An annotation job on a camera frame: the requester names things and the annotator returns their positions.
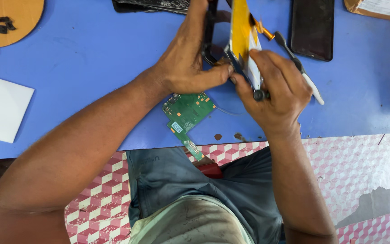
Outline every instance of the hand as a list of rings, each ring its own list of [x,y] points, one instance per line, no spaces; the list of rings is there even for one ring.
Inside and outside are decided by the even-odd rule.
[[[234,73],[231,81],[247,112],[268,140],[300,138],[297,118],[311,99],[311,87],[290,59],[271,51],[251,50],[249,54],[264,78],[261,88],[270,93],[270,98],[255,101],[251,86]]]
[[[170,93],[205,91],[224,84],[234,71],[229,64],[202,70],[201,44],[207,6],[208,0],[191,1],[176,37],[153,66]]]

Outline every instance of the blue shorts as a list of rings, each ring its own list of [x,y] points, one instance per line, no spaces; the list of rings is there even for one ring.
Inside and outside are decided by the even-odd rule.
[[[185,195],[209,195],[224,203],[255,243],[278,243],[282,218],[272,187],[269,147],[221,166],[222,179],[210,179],[182,148],[127,151],[132,202],[130,226]]]

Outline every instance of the green circuit board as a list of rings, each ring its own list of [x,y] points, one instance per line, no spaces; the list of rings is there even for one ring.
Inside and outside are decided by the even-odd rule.
[[[162,110],[170,120],[166,125],[198,161],[204,158],[204,155],[191,139],[189,139],[186,133],[206,117],[215,107],[204,92],[182,95],[174,93],[162,105]]]

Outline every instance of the blue tabletop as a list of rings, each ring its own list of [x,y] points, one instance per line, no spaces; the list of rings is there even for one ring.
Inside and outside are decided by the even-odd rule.
[[[302,138],[390,133],[390,21],[349,13],[342,0],[335,2],[333,60],[299,57],[325,101],[321,106],[312,98],[303,111]],[[289,0],[248,0],[248,5],[268,30],[288,37]],[[0,48],[0,79],[35,89],[14,143],[0,141],[0,158],[17,157],[63,120],[153,65],[183,19],[170,13],[119,14],[111,0],[46,1],[37,27]],[[260,39],[264,49],[286,56],[276,42]],[[188,133],[195,144],[266,140],[231,82],[206,93],[216,106],[243,115],[215,109]],[[182,146],[166,126],[161,104],[120,150]],[[222,135],[219,141],[216,134]]]

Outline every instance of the white handle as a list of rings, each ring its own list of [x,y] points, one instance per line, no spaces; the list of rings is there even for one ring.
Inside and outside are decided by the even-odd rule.
[[[309,78],[309,76],[307,74],[302,74],[302,76],[305,78],[306,82],[308,83],[309,86],[311,86],[312,88],[312,94],[314,95],[314,97],[317,99],[317,101],[321,104],[321,105],[324,105],[324,101],[323,101],[323,98],[322,96],[320,95],[320,92],[318,91],[317,89],[317,86],[314,84],[314,82],[312,82],[312,80]]]

